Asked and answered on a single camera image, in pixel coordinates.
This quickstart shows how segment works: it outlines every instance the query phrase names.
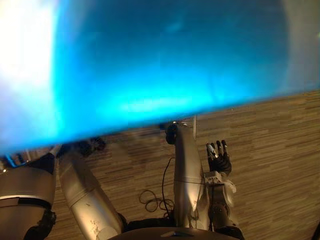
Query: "wooden floor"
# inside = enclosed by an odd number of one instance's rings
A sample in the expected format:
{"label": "wooden floor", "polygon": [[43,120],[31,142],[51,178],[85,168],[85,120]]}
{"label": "wooden floor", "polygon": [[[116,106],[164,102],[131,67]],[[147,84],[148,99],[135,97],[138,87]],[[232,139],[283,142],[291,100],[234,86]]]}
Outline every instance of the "wooden floor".
{"label": "wooden floor", "polygon": [[[311,92],[197,117],[203,168],[205,144],[226,139],[237,187],[235,208],[246,240],[310,240],[320,221],[320,93]],[[139,203],[145,190],[161,196],[161,180],[174,148],[156,127],[105,137],[107,147],[87,163],[116,210],[127,220],[162,217]],[[165,179],[173,199],[174,161]],[[49,240],[84,239],[65,203],[59,180]]]}

